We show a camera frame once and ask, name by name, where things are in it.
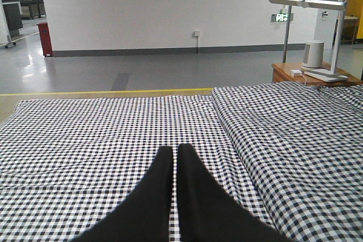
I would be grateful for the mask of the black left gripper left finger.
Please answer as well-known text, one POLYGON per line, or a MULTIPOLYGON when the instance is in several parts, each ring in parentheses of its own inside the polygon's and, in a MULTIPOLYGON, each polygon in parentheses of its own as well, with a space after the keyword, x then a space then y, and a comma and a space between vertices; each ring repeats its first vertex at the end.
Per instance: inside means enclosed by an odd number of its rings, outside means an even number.
POLYGON ((159 147, 126 199, 73 241, 169 241, 173 171, 172 148, 159 147))

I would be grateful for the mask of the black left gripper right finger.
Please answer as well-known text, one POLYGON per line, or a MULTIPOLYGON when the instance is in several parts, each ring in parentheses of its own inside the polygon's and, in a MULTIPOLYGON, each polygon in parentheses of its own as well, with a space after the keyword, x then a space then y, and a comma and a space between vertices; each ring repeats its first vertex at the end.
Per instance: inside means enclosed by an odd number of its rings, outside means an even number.
POLYGON ((288 241, 237 204, 190 144, 178 147, 176 182, 182 241, 288 241))

